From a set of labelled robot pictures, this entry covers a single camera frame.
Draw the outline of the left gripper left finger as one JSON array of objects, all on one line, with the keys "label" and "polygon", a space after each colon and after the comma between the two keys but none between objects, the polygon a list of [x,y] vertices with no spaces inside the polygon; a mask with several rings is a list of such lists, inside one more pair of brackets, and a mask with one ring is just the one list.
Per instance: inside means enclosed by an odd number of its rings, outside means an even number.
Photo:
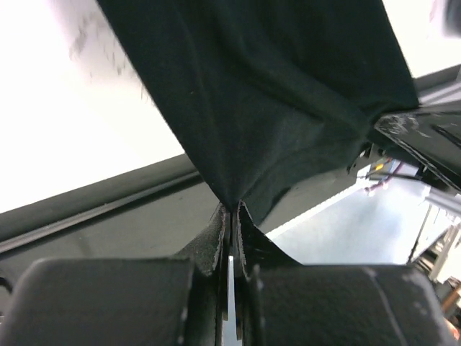
[{"label": "left gripper left finger", "polygon": [[228,318],[229,212],[219,205],[208,225],[174,256],[172,345],[222,345]]}]

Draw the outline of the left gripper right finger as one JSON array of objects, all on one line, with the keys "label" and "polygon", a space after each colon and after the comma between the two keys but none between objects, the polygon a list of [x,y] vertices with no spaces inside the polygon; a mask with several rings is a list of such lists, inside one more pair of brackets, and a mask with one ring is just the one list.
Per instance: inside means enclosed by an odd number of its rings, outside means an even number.
[{"label": "left gripper right finger", "polygon": [[301,264],[254,224],[242,200],[232,215],[232,255],[237,337],[243,345],[265,345],[260,272]]}]

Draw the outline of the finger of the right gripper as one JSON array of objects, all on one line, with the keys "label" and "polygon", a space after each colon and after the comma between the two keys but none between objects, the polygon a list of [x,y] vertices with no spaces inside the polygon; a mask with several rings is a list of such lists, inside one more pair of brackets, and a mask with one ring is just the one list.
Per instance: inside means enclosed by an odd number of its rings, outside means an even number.
[{"label": "finger of the right gripper", "polygon": [[460,189],[460,108],[420,107],[383,115],[367,139],[407,163],[418,162]]}]

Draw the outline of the black t shirt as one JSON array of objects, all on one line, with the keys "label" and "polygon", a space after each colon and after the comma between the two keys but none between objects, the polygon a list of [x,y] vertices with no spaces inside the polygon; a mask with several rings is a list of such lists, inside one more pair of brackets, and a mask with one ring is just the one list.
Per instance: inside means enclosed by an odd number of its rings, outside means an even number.
[{"label": "black t shirt", "polygon": [[220,202],[261,223],[418,106],[381,1],[101,1],[144,87]]}]

